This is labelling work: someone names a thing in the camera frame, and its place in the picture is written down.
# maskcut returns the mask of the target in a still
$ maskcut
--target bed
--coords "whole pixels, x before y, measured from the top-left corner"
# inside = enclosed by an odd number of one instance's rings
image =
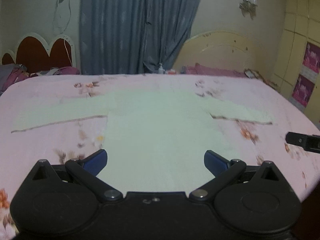
[[[37,160],[47,159],[51,164],[63,164],[71,158],[85,158],[101,148],[108,152],[108,145],[103,145],[104,130],[108,130],[107,116],[12,132],[12,123],[21,109],[30,102],[39,107],[51,106],[68,103],[75,98],[94,98],[125,89],[188,90],[199,97],[229,100],[259,111],[267,109],[274,116],[272,124],[220,118],[212,118],[211,121],[217,124],[230,146],[239,153],[234,157],[241,158],[248,165],[260,165],[264,160],[274,161],[301,201],[312,192],[320,178],[320,155],[285,143],[288,131],[320,135],[319,130],[297,108],[260,80],[157,74],[35,77],[12,85],[0,98],[0,188],[3,188],[0,190],[0,221],[6,222],[6,228],[2,228],[0,223],[0,232],[2,230],[9,236],[15,234],[13,224],[9,223],[8,207]],[[162,164],[155,166],[158,172],[148,174],[145,181],[136,184],[132,174],[126,175],[121,166],[116,168],[129,178],[128,181],[133,178],[133,183],[125,190],[134,191],[141,183],[150,181],[161,183],[161,188],[183,190],[181,186],[172,186],[170,178],[160,176],[166,168],[166,164]],[[179,183],[186,183],[186,179],[181,178]]]
[[[8,50],[0,66],[0,96],[14,83],[42,75],[79,74],[71,39],[59,35],[49,45],[36,33],[23,36],[14,51]]]

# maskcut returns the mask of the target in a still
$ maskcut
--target metal screw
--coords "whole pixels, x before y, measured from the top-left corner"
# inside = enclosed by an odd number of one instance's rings
[[[191,194],[195,197],[203,198],[208,195],[208,192],[204,189],[196,189],[192,191]]]
[[[234,164],[236,164],[236,163],[238,163],[238,162],[240,162],[241,160],[239,160],[239,159],[232,159],[231,161],[230,161],[230,164],[228,165],[228,168],[229,168],[229,166],[231,165],[234,165]]]
[[[108,200],[116,200],[117,198],[120,197],[121,192],[115,189],[109,189],[104,192],[104,195]]]

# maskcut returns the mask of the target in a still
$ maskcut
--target wall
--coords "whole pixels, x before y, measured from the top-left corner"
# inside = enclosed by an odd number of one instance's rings
[[[290,98],[303,62],[306,43],[320,47],[320,0],[287,0],[284,30],[271,80]],[[320,78],[304,110],[315,124],[320,120]]]
[[[266,53],[268,77],[277,57],[283,31],[286,0],[257,0],[254,20],[243,17],[239,9],[242,0],[201,0],[191,36],[207,31],[227,31],[256,41]]]
[[[1,35],[2,35],[2,33],[0,31],[0,56],[2,56],[2,38],[1,38]]]
[[[49,44],[59,34],[53,29],[53,16],[56,0],[2,0],[0,11],[1,56],[8,50],[14,50],[18,40],[25,34],[35,32]],[[71,19],[64,34],[75,44],[76,64],[80,64],[79,51],[79,9],[80,0],[70,0]],[[68,0],[61,7],[61,25],[69,18]]]
[[[242,0],[201,0],[191,35],[207,31],[229,31],[241,34],[262,46],[267,55],[268,72],[276,60],[279,37],[283,30],[285,0],[258,0],[257,17],[244,18],[239,9]],[[2,54],[14,49],[21,36],[36,32],[48,43],[56,36],[52,20],[56,0],[3,0],[0,12],[0,37]],[[70,0],[71,21],[65,34],[76,46],[77,65],[80,63],[78,22],[80,0]]]

